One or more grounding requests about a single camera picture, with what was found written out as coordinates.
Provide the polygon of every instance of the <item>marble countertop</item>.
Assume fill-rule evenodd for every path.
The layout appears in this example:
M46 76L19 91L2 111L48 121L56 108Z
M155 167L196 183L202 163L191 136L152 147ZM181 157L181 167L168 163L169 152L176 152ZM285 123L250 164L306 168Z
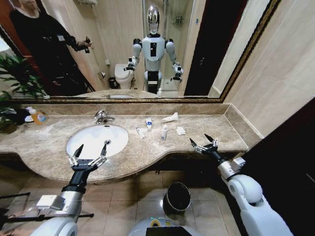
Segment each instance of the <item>marble countertop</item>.
M128 131L129 141L118 154L111 156L89 176L89 182L118 180L136 174L170 153L193 152L189 138L199 145L207 144L204 133L219 139L221 152L244 152L247 145L223 115L181 115L169 122L166 141L161 140L161 119L165 116L114 116L114 122ZM151 117L153 127L140 139L135 128L145 128ZM50 116L43 125L24 124L9 135L0 135L0 152L18 153L23 162L39 175L69 181L73 174L65 151L67 140L82 128L95 125L93 116ZM178 136L177 125L186 135Z

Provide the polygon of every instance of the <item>black trash bin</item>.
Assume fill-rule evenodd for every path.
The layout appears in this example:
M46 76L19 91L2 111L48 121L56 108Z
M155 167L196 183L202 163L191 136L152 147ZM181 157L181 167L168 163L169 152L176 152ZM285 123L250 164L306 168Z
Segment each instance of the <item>black trash bin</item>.
M190 192L180 182L172 183L163 198L163 209L165 214L183 213L190 205Z
M118 87L119 87L119 84L117 83L115 77L108 78L108 83L109 83L109 87L111 89L118 89Z

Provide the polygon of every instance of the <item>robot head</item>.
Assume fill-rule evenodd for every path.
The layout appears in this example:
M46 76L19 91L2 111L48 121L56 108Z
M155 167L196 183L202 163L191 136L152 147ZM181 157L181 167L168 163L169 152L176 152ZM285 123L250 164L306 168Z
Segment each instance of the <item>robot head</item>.
M159 13L158 8L156 6L150 6L148 10L148 23L150 34L157 34L158 33L158 26L159 26Z

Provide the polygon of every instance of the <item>soap bottle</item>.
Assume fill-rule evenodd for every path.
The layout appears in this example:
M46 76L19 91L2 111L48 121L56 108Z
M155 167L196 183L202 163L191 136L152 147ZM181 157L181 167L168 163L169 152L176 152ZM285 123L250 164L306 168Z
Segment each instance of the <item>soap bottle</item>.
M35 110L33 107L26 107L36 124L43 124L47 121L47 116L42 112Z

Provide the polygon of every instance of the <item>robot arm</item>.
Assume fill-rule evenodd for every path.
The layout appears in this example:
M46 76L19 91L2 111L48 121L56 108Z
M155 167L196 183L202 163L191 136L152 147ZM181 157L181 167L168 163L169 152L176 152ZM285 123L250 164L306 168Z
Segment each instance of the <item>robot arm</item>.
M175 46L172 39L169 39L165 42L165 48L167 53L169 54L169 58L172 61L172 67L175 73L175 77L171 78L171 80L173 79L182 81L181 76L184 73L184 70L178 62L175 62L176 60Z
M62 189L60 196L57 195L43 195L36 206L39 209L51 209L51 213L56 216L44 222L38 227L31 236L76 236L78 233L78 226L76 222L81 212L82 197L85 193L85 186L87 179L91 172L98 169L106 158L106 147L109 141L104 142L104 147L101 150L100 156L97 159L78 159L83 145L81 145L69 157L69 162L74 173L69 184Z
M217 140L205 136L211 142L209 145L200 147L192 139L191 144L195 151L217 160L221 177L240 207L241 218L249 236L292 236L285 221L268 204L260 184L249 176L239 174L245 160L238 157L230 162L221 157L217 152Z
M135 38L133 40L133 56L128 59L128 66L124 68L124 70L135 70L137 64L140 60L140 52L142 49L142 43L141 40L138 38Z

